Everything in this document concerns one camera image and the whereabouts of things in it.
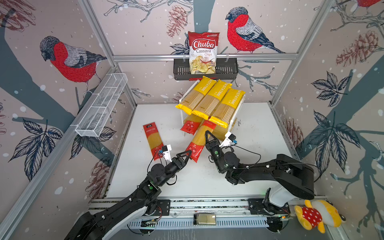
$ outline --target white wire basket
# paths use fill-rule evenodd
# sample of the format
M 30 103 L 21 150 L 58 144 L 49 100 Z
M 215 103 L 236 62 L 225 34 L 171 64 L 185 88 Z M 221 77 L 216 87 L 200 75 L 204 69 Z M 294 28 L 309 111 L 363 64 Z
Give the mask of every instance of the white wire basket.
M 97 94 L 98 96 L 76 127 L 77 134 L 81 137 L 100 136 L 127 81 L 127 76 L 124 73 L 112 73 L 110 75 L 107 83 Z

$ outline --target bird's head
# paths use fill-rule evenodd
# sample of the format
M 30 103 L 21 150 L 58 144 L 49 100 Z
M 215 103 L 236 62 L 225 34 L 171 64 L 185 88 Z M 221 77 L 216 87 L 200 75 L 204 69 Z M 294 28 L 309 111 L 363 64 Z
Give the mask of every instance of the bird's head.
M 51 61 L 56 60 L 55 52 L 54 52 L 53 48 L 59 42 L 60 42 L 60 40 L 58 40 L 54 36 L 48 36 L 41 41 L 40 51 L 41 51 L 41 55 L 43 56 L 44 61 L 46 61 L 48 59 Z
M 225 19 L 233 23 L 236 20 L 236 18 L 242 14 L 248 15 L 247 9 L 245 7 L 235 7 L 229 11 Z

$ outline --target black plastic shelf basket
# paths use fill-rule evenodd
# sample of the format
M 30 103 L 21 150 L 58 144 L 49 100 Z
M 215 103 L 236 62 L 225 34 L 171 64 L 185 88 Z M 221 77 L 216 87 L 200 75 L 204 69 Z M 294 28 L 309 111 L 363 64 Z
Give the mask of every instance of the black plastic shelf basket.
M 173 74 L 175 80 L 196 80 L 201 79 L 203 76 L 212 79 L 221 80 L 234 80 L 239 72 L 237 59 L 218 58 L 216 61 L 216 73 L 212 74 L 191 74 L 189 69 L 189 59 L 186 58 L 185 62 L 182 58 L 175 58 L 173 61 Z

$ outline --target gray floor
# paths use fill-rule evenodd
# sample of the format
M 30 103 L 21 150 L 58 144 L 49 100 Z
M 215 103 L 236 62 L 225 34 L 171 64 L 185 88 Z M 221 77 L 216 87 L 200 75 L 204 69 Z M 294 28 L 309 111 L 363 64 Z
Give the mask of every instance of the gray floor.
M 266 228 L 217 228 L 199 230 L 155 230 L 150 236 L 133 234 L 129 230 L 121 230 L 111 240 L 331 240 L 326 232 L 320 233 L 317 228 L 305 230 L 296 218 L 278 233 L 272 233 Z

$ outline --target plush toy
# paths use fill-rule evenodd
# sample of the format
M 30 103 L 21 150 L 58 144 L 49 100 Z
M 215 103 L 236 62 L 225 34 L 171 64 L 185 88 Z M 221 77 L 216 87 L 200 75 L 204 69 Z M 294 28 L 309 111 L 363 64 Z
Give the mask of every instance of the plush toy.
M 321 233 L 325 233 L 324 224 L 331 227 L 339 227 L 345 221 L 337 209 L 328 201 L 316 200 L 312 203 L 305 200 L 306 207 L 295 206 L 296 216 L 300 224 L 306 230 L 312 230 L 317 226 Z

